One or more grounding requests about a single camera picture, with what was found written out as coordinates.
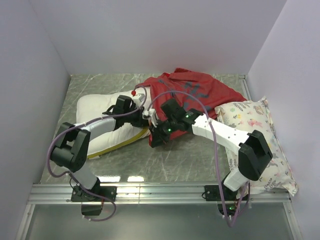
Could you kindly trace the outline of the red pillowcase grey print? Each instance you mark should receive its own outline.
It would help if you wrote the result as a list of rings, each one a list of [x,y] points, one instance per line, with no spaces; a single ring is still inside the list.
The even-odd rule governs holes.
[[[141,85],[149,88],[152,107],[161,121],[167,119],[161,105],[171,98],[176,99],[186,111],[196,109],[203,112],[200,105],[202,103],[212,119],[217,118],[216,107],[246,100],[239,92],[211,75],[184,68],[176,68],[174,72],[165,72],[158,77],[149,77]]]

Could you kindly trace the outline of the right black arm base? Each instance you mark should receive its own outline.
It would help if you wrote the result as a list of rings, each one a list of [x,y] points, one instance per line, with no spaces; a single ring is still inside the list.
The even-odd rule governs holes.
[[[234,217],[236,214],[236,210],[238,207],[238,203],[240,197],[237,197],[237,192],[233,192],[224,185],[222,186],[224,200],[231,201],[232,203],[226,204],[226,212],[229,216]],[[220,189],[218,185],[205,185],[204,192],[202,193],[201,197],[205,199],[206,202],[220,202]]]

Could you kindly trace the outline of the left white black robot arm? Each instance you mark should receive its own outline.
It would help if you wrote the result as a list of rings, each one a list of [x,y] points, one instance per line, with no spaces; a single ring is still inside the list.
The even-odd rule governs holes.
[[[100,180],[86,165],[90,141],[105,133],[113,133],[129,123],[134,127],[146,127],[143,118],[146,94],[135,96],[119,95],[100,117],[85,123],[63,123],[47,151],[47,168],[55,178],[64,174],[79,184],[83,195],[89,201],[96,201],[101,195]]]

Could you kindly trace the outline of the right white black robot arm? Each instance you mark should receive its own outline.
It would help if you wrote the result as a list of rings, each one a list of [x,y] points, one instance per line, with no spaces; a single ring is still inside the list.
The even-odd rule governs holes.
[[[233,199],[248,181],[259,180],[273,158],[264,135],[258,130],[238,130],[194,108],[186,111],[174,98],[163,103],[161,110],[165,120],[159,120],[153,108],[142,114],[150,121],[151,147],[166,144],[174,132],[181,131],[215,141],[238,156],[238,166],[222,180],[220,187],[220,194],[226,200]]]

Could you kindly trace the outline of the white pillow yellow edge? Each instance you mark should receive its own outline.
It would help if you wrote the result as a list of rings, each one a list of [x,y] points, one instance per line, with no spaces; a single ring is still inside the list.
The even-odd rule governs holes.
[[[132,97],[132,91],[116,92],[112,94],[89,94],[81,97],[76,105],[76,124],[87,123],[93,119],[101,118],[109,107],[114,105],[120,96]],[[120,128],[110,131],[111,124],[95,127],[91,138],[87,158],[94,159],[99,156],[129,145],[139,139],[150,135],[147,127],[134,127],[125,123]]]

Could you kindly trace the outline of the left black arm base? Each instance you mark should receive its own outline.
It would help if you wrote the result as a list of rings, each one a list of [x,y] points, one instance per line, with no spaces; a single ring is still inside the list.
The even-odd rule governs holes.
[[[101,182],[97,179],[92,189],[86,189],[79,183],[72,186],[70,202],[81,204],[81,214],[84,219],[92,222],[103,222],[111,219],[117,210],[116,186],[101,186]],[[103,211],[104,204],[111,203],[113,206],[112,212],[105,218],[98,218]]]

